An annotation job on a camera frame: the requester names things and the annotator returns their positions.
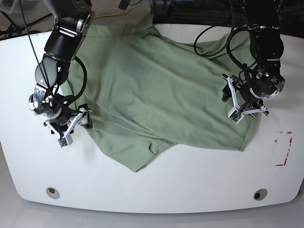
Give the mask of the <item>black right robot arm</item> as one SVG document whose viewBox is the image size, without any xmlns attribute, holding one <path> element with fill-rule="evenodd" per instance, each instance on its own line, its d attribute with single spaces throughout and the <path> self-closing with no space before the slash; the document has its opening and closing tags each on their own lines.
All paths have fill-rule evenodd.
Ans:
<svg viewBox="0 0 304 228">
<path fill-rule="evenodd" d="M 44 4 L 53 14 L 55 22 L 43 58 L 35 70 L 37 84 L 29 97 L 29 106 L 34 114 L 46 115 L 53 128 L 52 133 L 58 133 L 62 138 L 71 117 L 80 113 L 77 109 L 69 108 L 82 95 L 87 81 L 86 68 L 76 54 L 86 37 L 94 13 L 89 0 L 46 0 Z M 58 93 L 58 89 L 66 82 L 74 60 L 83 70 L 84 83 L 77 95 L 63 96 Z"/>
</svg>

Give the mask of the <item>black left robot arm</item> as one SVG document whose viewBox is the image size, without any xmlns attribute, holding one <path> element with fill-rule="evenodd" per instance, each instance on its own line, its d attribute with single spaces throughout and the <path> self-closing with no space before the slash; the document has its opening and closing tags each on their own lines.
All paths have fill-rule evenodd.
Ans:
<svg viewBox="0 0 304 228">
<path fill-rule="evenodd" d="M 268 115 L 263 99 L 278 95 L 284 88 L 285 79 L 280 74 L 284 45 L 280 38 L 278 5 L 275 0 L 244 1 L 250 53 L 255 60 L 252 66 L 240 63 L 232 55 L 230 46 L 226 47 L 228 56 L 241 70 L 238 76 L 222 75 L 227 82 L 222 90 L 222 101 L 232 99 L 228 117 L 236 123 L 245 115 Z"/>
</svg>

